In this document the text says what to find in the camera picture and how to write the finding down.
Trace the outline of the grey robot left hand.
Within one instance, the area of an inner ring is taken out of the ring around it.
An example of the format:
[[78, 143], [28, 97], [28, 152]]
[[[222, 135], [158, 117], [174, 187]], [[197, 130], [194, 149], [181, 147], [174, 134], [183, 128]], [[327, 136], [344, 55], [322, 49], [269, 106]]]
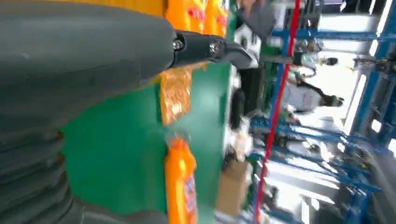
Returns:
[[85, 108], [169, 69], [255, 58], [216, 35], [175, 30], [163, 17], [58, 1], [0, 3], [0, 138], [57, 129]]

